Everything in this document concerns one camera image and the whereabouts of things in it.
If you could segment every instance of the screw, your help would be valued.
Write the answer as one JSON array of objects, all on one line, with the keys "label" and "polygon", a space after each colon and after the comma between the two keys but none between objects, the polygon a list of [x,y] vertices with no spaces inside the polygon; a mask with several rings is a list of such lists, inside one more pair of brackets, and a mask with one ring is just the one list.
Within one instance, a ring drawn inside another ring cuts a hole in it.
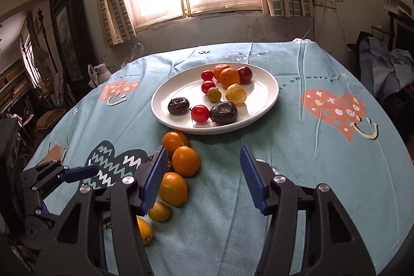
[{"label": "screw", "polygon": [[319,189],[321,192],[328,192],[328,191],[330,190],[329,186],[328,186],[328,185],[326,185],[326,184],[320,184],[320,185],[318,186],[318,189]]},{"label": "screw", "polygon": [[282,175],[277,175],[273,177],[273,181],[278,184],[283,184],[286,181],[286,178]]},{"label": "screw", "polygon": [[126,177],[122,178],[122,182],[126,185],[132,184],[134,182],[134,177],[126,176]]},{"label": "screw", "polygon": [[91,187],[89,185],[82,185],[79,189],[79,191],[83,194],[88,193],[91,190]]}]

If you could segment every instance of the white pitcher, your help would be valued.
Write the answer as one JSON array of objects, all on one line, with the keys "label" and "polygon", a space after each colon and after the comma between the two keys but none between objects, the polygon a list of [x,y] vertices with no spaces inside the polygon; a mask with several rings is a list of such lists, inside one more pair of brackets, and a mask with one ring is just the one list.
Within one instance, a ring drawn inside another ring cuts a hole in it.
[{"label": "white pitcher", "polygon": [[107,82],[109,77],[112,75],[111,72],[106,68],[106,64],[100,64],[95,67],[88,65],[88,73],[89,77],[91,78],[89,85],[92,88],[96,88],[100,84]]}]

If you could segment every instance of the white plate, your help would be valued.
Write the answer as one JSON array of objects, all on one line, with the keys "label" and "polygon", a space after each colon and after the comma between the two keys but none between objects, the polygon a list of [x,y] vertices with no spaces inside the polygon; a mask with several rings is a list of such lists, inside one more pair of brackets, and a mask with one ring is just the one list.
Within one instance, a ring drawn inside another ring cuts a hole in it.
[{"label": "white plate", "polygon": [[[173,98],[186,98],[190,102],[190,107],[196,105],[205,105],[210,109],[214,103],[211,103],[207,96],[201,91],[201,72],[212,70],[219,63],[206,64],[182,71],[169,78],[161,84],[155,91],[151,99],[151,111],[162,124],[184,133],[198,135],[215,135],[218,133],[230,132],[252,124],[258,120],[276,103],[279,96],[279,85],[276,79],[264,69],[237,62],[227,62],[231,68],[238,69],[242,66],[248,66],[253,72],[253,79],[250,84],[243,86],[247,93],[247,99],[243,106],[237,107],[238,117],[236,122],[228,125],[218,126],[212,120],[208,119],[203,124],[191,120],[191,112],[174,116],[168,112],[168,103]],[[220,83],[216,83],[217,88],[221,91],[221,101],[226,101],[226,90]]]}]

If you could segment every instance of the light blue tablecloth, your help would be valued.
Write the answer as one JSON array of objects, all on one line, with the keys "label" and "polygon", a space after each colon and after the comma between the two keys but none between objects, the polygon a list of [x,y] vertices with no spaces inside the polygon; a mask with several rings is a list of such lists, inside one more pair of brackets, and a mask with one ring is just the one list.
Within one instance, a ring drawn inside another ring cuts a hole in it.
[{"label": "light blue tablecloth", "polygon": [[[154,240],[146,247],[154,274],[254,273],[270,218],[254,208],[242,175],[239,153],[244,144],[296,184],[312,188],[329,184],[355,222],[379,273],[413,225],[414,168],[380,105],[314,42],[218,44],[140,58],[72,108],[28,167],[46,155],[49,142],[66,147],[66,137],[69,149],[64,164],[71,168],[85,165],[103,140],[109,140],[117,154],[133,148],[153,154],[168,131],[151,113],[154,91],[177,72],[214,62],[242,62],[266,69],[280,85],[279,99],[246,128],[215,136],[188,136],[201,158],[199,174],[187,179],[188,201],[173,208],[167,223],[146,217],[154,230]],[[103,99],[105,86],[120,80],[139,81],[139,85],[127,93],[126,102],[109,107]],[[366,134],[375,131],[372,123],[378,125],[378,138],[368,139],[349,126],[355,114],[362,118],[358,127]],[[329,122],[330,116],[337,119]],[[59,214],[77,185],[63,183],[47,197],[48,209]],[[303,216],[299,223],[303,225]],[[292,272],[300,269],[303,233],[304,227],[299,226]],[[108,240],[107,251],[110,271],[114,271]]]}]

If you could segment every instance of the orange heart pattern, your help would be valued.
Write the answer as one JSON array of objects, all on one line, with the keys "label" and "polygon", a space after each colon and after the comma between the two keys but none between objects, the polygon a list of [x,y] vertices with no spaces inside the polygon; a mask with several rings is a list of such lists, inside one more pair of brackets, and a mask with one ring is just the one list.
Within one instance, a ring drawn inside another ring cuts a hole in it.
[{"label": "orange heart pattern", "polygon": [[107,84],[103,87],[101,96],[98,101],[107,101],[109,97],[115,97],[118,95],[125,95],[134,91],[139,86],[139,81],[126,82],[118,81],[111,84]]},{"label": "orange heart pattern", "polygon": [[355,128],[365,117],[365,105],[352,94],[336,96],[323,89],[310,89],[302,95],[307,111],[322,121],[334,126],[348,141],[352,140]]}]

